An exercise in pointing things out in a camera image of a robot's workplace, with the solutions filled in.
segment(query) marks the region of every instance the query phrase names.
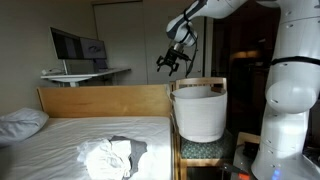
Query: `bed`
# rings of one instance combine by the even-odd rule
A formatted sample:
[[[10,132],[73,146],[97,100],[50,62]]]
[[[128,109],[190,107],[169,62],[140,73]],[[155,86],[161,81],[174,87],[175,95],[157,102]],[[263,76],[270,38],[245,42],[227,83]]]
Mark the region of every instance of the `bed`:
[[[90,179],[77,162],[84,141],[124,136],[147,143],[131,179],[173,179],[166,85],[38,88],[50,119],[30,138],[0,149],[0,179]]]

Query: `white basket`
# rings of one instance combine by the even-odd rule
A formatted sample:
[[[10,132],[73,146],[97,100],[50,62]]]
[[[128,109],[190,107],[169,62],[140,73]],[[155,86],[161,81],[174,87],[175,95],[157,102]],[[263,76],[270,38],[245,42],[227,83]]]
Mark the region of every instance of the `white basket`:
[[[227,91],[209,86],[186,87],[172,92],[179,133],[194,142],[212,142],[226,126]]]

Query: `mattress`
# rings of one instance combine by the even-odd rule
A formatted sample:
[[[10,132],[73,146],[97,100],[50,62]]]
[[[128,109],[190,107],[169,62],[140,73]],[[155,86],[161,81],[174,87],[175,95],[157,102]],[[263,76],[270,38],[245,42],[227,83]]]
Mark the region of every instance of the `mattress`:
[[[85,165],[77,161],[77,146],[114,135],[147,143],[139,171],[130,179],[172,179],[170,127],[164,117],[50,119],[32,137],[0,149],[0,179],[90,179]]]

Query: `white towel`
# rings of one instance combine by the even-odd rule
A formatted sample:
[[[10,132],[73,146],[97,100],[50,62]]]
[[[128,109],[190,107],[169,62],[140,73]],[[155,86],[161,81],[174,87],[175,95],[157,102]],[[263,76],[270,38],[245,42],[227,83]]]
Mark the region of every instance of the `white towel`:
[[[87,166],[91,179],[122,180],[130,177],[131,144],[129,140],[90,140],[77,147],[78,161]]]

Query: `monitor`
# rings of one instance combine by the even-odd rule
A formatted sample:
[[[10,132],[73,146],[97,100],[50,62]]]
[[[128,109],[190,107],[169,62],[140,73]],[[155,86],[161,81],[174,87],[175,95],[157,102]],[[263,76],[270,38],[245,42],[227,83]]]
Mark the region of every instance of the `monitor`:
[[[58,59],[84,59],[80,37],[51,28]]]
[[[80,38],[84,59],[106,59],[104,42],[97,39]]]

